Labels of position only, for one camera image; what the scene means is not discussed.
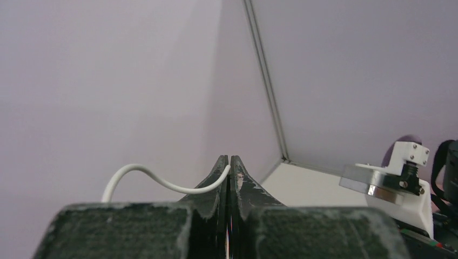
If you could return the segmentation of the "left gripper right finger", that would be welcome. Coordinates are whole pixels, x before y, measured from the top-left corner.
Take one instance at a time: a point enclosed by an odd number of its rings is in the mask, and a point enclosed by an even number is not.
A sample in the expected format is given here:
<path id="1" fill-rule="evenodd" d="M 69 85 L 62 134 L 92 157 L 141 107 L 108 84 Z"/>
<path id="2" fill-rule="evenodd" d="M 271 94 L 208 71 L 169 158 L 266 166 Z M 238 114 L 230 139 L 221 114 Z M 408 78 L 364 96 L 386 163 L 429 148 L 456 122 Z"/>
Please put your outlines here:
<path id="1" fill-rule="evenodd" d="M 368 207 L 288 207 L 237 155 L 228 177 L 230 258 L 410 258 L 395 224 Z"/>

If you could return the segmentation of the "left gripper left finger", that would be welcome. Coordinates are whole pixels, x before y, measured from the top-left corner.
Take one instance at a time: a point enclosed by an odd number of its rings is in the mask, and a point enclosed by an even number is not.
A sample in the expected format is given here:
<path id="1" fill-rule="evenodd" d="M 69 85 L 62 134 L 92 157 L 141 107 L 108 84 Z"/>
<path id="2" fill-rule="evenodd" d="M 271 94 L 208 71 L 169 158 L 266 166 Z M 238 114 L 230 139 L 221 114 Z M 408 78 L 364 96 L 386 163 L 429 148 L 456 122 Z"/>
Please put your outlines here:
<path id="1" fill-rule="evenodd" d="M 223 258 L 227 181 L 177 202 L 80 203 L 52 219 L 34 258 Z"/>

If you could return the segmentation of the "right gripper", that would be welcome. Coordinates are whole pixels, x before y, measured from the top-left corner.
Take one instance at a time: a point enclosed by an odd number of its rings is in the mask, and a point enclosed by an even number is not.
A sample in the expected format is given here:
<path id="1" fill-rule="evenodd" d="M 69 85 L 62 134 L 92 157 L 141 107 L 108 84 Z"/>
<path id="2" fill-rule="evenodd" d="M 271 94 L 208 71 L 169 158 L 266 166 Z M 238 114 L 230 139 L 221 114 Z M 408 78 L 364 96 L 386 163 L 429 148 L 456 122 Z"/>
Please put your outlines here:
<path id="1" fill-rule="evenodd" d="M 433 213 L 434 238 L 424 230 L 397 221 L 411 258 L 457 258 L 457 218 Z"/>

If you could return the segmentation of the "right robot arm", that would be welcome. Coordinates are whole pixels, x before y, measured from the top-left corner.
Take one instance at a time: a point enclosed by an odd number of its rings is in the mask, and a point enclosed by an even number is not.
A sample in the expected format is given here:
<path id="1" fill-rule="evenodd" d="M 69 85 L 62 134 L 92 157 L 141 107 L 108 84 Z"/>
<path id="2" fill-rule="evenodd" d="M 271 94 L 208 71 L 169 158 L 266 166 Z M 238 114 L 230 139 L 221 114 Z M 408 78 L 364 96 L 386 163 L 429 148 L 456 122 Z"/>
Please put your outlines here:
<path id="1" fill-rule="evenodd" d="M 426 231 L 396 220 L 410 258 L 457 258 L 457 141 L 441 143 L 434 155 L 430 180 L 433 204 L 433 227 L 439 240 Z"/>

